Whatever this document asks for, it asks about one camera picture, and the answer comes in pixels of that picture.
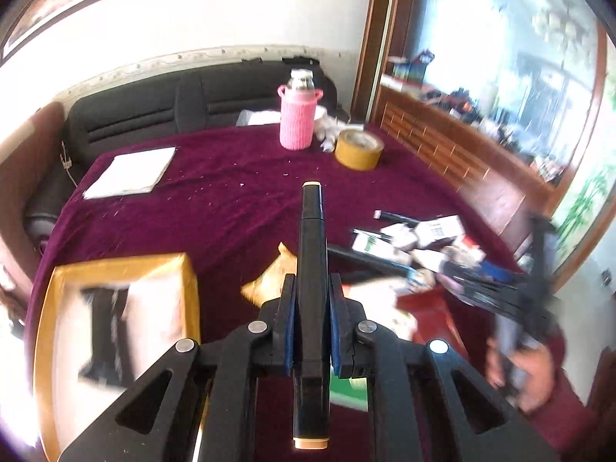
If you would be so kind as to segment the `maroon sleeve forearm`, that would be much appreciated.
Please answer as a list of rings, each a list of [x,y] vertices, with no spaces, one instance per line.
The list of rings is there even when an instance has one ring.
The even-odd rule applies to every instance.
[[[547,339],[552,366],[552,387],[542,406],[526,414],[527,420],[565,459],[595,427],[597,416],[574,392],[562,365],[566,339],[560,328]]]

